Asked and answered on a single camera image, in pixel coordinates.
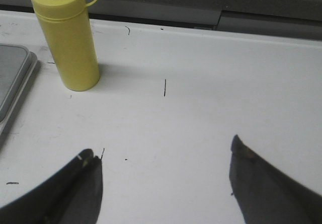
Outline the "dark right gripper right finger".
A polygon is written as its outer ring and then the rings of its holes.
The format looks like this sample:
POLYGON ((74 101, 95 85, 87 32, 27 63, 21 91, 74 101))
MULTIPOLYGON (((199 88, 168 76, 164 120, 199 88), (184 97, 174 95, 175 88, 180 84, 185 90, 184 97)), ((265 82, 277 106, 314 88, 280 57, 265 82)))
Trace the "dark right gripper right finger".
POLYGON ((265 161, 238 135, 229 180, 245 223, 321 223, 321 195, 265 161))

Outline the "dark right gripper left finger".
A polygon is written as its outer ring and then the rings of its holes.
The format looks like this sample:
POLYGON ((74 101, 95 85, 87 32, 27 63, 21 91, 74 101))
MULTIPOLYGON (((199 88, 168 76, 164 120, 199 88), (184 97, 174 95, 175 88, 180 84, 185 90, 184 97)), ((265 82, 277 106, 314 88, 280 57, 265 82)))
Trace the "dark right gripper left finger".
POLYGON ((102 197, 102 160, 88 148, 45 182, 1 207, 1 223, 96 223, 102 197))

